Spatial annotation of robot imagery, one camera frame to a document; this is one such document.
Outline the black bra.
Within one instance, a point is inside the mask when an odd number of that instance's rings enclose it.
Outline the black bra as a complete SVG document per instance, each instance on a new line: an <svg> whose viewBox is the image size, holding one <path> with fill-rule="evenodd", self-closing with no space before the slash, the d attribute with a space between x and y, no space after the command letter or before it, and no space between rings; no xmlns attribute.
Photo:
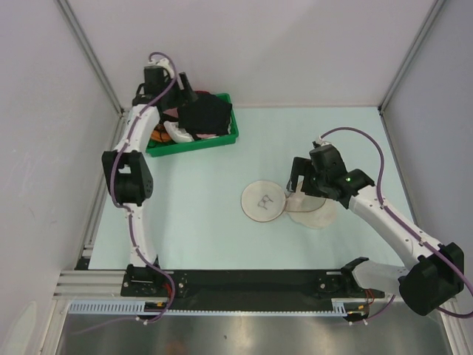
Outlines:
<svg viewBox="0 0 473 355"><path fill-rule="evenodd" d="M227 135L232 104L216 95L204 94L177 109L179 128L192 135Z"/></svg>

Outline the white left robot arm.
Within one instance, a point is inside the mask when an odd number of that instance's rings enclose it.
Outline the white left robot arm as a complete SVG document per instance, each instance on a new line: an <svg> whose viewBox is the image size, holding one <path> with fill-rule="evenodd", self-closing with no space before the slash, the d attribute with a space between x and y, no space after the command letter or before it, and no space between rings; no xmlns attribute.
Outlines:
<svg viewBox="0 0 473 355"><path fill-rule="evenodd" d="M125 214L131 251L129 264L159 269L157 252L147 231L146 202L154 191L152 173L145 152L160 112L180 92L176 69L171 60L150 59L144 67L143 89L139 91L114 149L101 156L103 174L113 205Z"/></svg>

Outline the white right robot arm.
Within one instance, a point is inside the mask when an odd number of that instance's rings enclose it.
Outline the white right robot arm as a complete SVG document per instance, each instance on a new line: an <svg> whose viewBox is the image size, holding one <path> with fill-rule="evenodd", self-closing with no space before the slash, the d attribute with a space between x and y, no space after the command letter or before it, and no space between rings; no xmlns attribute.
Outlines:
<svg viewBox="0 0 473 355"><path fill-rule="evenodd" d="M343 267L342 291L357 297L366 289L399 296L416 314L426 316L466 286L464 253L444 245L398 216L382 201L378 186L360 169L347 171L337 148L315 145L308 158L295 157L287 190L340 203L369 224L396 252L402 266L359 257Z"/></svg>

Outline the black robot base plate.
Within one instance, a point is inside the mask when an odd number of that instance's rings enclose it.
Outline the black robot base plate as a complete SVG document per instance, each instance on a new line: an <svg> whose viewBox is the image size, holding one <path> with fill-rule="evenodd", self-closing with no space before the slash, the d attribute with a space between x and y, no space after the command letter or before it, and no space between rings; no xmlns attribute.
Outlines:
<svg viewBox="0 0 473 355"><path fill-rule="evenodd" d="M156 302L164 308L174 297L173 311L245 311L269 313L329 311L334 299L370 302L384 298L365 290L344 269L309 270L173 270L164 274L145 266L128 265L120 294Z"/></svg>

